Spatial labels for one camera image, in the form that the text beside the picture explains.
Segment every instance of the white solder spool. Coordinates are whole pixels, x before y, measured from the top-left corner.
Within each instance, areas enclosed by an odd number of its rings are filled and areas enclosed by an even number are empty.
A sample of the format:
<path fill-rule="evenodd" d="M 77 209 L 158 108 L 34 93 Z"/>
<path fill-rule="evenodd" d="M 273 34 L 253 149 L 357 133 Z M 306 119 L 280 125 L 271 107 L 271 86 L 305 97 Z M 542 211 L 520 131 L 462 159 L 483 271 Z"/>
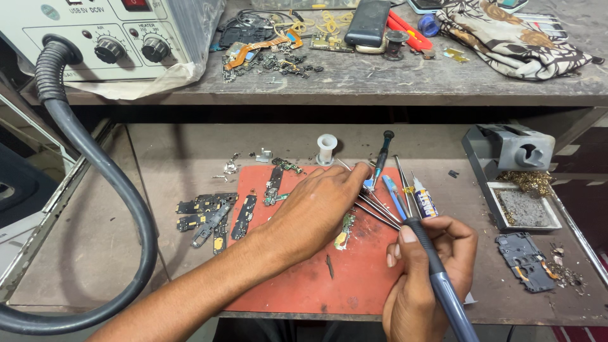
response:
<path fill-rule="evenodd" d="M 332 151 L 338 145 L 338 139 L 331 134 L 323 134 L 317 139 L 320 151 L 317 155 L 317 162 L 321 166 L 330 166 L 334 163 Z"/>

